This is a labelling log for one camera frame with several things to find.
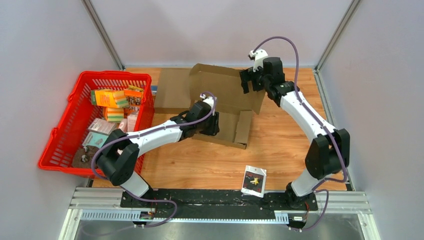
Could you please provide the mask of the cardboard box stack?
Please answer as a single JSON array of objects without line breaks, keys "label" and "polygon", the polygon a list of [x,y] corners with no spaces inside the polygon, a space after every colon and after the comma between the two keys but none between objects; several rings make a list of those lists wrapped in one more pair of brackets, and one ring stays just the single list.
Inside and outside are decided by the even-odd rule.
[{"label": "cardboard box stack", "polygon": [[265,91],[244,93],[238,69],[197,63],[188,75],[192,102],[200,94],[210,92],[217,98],[215,111],[219,113],[219,132],[215,136],[195,134],[194,139],[246,149],[254,114],[259,114]]}]

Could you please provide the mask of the plastic bag with printed card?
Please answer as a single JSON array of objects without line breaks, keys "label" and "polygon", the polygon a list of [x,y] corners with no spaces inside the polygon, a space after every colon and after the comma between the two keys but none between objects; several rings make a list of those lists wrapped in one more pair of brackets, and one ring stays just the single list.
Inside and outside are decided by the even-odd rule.
[{"label": "plastic bag with printed card", "polygon": [[266,179],[266,169],[246,165],[240,191],[245,195],[263,198],[265,195]]}]

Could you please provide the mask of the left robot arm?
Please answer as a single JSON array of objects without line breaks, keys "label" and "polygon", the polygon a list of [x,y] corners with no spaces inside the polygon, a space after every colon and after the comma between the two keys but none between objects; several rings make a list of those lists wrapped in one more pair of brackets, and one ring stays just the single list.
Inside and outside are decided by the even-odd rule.
[{"label": "left robot arm", "polygon": [[151,150],[181,142],[196,134],[215,136],[220,131],[216,105],[216,97],[208,96],[160,125],[128,133],[114,130],[92,157],[92,170],[101,170],[114,186],[120,186],[132,194],[136,204],[142,208],[148,207],[153,201],[152,188],[136,173],[138,158]]}]

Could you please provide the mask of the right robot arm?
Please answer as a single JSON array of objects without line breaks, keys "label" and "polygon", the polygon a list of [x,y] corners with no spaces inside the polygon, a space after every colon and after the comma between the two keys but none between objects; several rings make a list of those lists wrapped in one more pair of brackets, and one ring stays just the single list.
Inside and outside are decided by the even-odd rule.
[{"label": "right robot arm", "polygon": [[287,81],[279,57],[265,57],[257,66],[239,72],[244,94],[265,91],[269,99],[288,113],[310,142],[305,170],[286,186],[285,203],[299,209],[324,182],[347,180],[350,160],[350,134],[337,129],[321,117],[307,102],[300,88]]}]

